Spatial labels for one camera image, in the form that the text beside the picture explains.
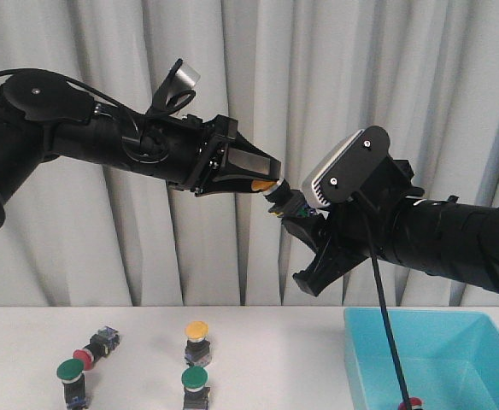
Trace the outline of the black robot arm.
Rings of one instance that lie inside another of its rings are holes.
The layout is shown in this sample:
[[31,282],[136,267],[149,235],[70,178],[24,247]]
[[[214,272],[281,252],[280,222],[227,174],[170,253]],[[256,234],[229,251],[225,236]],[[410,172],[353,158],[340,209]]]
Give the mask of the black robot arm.
[[0,71],[0,228],[12,195],[37,166],[61,156],[161,179],[196,196],[276,183],[279,161],[247,141],[234,119],[179,117],[197,81],[177,61],[141,114],[60,73]]
[[499,295],[499,208],[426,200],[411,183],[406,160],[387,158],[351,201],[327,215],[284,218],[282,224],[315,254],[294,273],[317,296],[369,258],[453,279]]

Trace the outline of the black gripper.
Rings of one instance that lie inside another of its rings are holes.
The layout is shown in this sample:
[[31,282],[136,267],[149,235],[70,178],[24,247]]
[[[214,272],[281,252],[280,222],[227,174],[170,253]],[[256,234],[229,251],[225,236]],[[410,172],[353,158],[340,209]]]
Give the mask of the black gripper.
[[317,297],[369,256],[382,255],[396,209],[404,198],[424,194],[412,185],[413,176],[409,161],[386,157],[347,201],[326,208],[327,218],[282,219],[288,233],[317,252],[306,269],[292,275],[302,292]]
[[199,150],[189,165],[183,182],[167,181],[167,187],[187,190],[195,196],[216,193],[255,193],[255,181],[275,183],[280,177],[281,164],[263,153],[236,148],[244,139],[238,132],[238,122],[218,114],[199,128],[203,133]]

